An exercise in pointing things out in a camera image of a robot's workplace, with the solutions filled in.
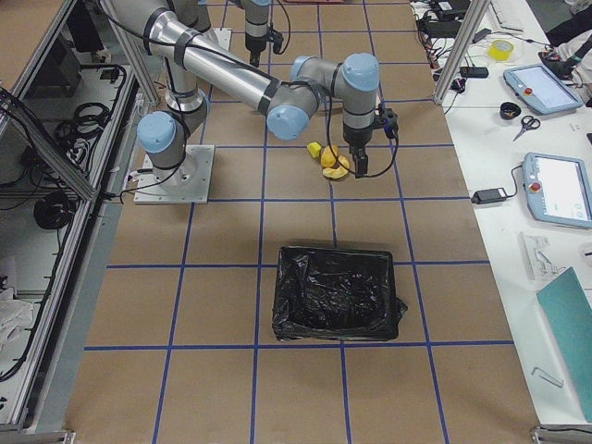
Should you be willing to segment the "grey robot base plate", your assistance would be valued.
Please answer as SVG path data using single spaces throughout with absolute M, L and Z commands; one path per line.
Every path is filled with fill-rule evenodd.
M 142 167 L 149 172 L 139 175 L 138 191 L 134 192 L 136 204 L 206 204 L 214 164 L 215 146 L 189 144 L 184 162 L 170 179 L 170 172 L 157 169 L 146 154 Z

